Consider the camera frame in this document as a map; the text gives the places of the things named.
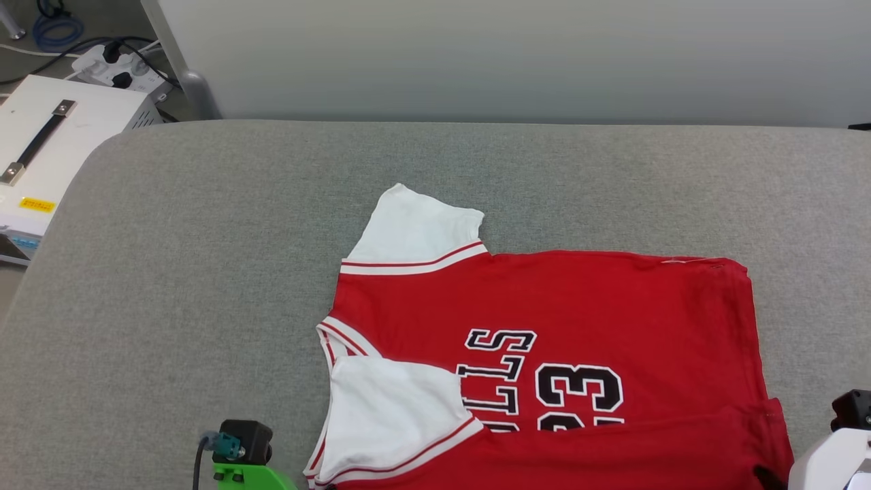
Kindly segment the white equipment box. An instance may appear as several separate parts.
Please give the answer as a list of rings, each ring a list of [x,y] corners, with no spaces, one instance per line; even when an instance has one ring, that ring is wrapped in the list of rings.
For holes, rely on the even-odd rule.
[[[97,146],[164,118],[147,94],[28,76],[0,97],[0,174],[15,161],[63,99],[77,105],[15,186],[0,185],[0,263],[34,258],[69,184]]]

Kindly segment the grey metal partition foot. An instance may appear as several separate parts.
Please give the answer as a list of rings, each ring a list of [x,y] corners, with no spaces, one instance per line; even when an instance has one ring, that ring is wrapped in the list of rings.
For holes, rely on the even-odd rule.
[[[214,94],[208,86],[208,81],[201,74],[187,69],[178,75],[178,83],[198,120],[222,120]]]

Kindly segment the grey metal stand leg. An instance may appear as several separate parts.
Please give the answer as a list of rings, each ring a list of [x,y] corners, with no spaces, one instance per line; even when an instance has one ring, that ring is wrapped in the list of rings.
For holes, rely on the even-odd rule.
[[[19,40],[26,36],[26,31],[10,11],[4,0],[0,0],[0,24],[7,31],[12,40]]]

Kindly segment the white partition panel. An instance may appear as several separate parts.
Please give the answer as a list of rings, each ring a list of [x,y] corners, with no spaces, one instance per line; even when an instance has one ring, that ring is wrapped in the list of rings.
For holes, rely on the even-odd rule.
[[[871,122],[871,0],[141,3],[225,120]]]

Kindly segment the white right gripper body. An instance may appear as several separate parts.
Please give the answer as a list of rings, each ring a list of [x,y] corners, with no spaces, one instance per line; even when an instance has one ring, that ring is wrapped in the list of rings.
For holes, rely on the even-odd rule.
[[[788,490],[871,490],[871,431],[843,428],[793,463]]]

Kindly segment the red and white basketball jersey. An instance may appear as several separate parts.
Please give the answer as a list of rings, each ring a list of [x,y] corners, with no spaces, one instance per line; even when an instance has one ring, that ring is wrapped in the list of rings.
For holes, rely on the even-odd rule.
[[[746,269],[492,254],[483,213],[385,191],[317,325],[309,490],[762,490],[793,451]]]

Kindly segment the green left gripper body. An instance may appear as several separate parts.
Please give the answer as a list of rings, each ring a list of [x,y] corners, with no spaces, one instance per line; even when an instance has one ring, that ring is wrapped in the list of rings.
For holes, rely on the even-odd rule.
[[[218,490],[298,490],[283,472],[267,465],[214,463]]]

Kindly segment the white power strip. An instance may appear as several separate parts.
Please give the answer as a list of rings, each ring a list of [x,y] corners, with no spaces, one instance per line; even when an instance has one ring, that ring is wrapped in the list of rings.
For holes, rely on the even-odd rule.
[[[71,63],[72,78],[95,86],[106,86],[147,94],[161,102],[174,89],[168,75],[153,69],[134,52],[122,52],[121,44],[97,44]]]

